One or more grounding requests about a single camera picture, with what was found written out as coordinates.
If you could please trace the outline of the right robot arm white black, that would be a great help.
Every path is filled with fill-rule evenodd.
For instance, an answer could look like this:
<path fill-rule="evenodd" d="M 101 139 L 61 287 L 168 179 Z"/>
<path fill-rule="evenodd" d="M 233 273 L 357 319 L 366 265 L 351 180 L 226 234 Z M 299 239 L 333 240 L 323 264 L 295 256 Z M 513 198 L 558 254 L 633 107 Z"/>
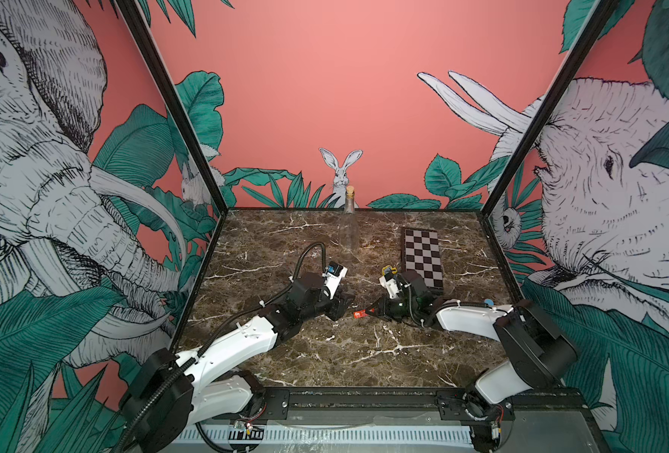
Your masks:
<path fill-rule="evenodd" d="M 415 271 L 398 274 L 387 268 L 379 282 L 387 294 L 356 318 L 410 321 L 417 328 L 465 332 L 502 345 L 506 361 L 483 373 L 462 396 L 477 417 L 516 394 L 554 387 L 578 360 L 567 334 L 530 300 L 496 305 L 448 298 Z"/>

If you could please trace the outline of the clear glass bottle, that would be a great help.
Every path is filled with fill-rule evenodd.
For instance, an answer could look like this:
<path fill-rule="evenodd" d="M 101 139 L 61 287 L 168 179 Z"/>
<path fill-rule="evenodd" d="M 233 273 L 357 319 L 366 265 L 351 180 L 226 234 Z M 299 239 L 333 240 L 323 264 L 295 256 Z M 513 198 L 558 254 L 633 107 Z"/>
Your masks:
<path fill-rule="evenodd" d="M 359 247 L 359 229 L 356 218 L 355 199 L 347 196 L 344 204 L 344 211 L 340 217 L 339 228 L 340 245 L 351 252 Z"/>

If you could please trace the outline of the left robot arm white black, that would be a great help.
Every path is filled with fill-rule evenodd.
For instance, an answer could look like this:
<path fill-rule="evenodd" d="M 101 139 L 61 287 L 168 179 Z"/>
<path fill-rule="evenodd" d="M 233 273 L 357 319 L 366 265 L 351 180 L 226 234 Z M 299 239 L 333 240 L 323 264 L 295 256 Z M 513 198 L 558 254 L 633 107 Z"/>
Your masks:
<path fill-rule="evenodd" d="M 306 273 L 250 310 L 251 320 L 235 330 L 215 333 L 197 349 L 175 354 L 162 348 L 149 356 L 121 400 L 126 424 L 113 450 L 138 445 L 158 452 L 190 425 L 242 413 L 260 385 L 234 368 L 293 338 L 309 320 L 340 319 L 353 299 L 339 287 L 347 273 L 336 263 L 320 274 Z"/>

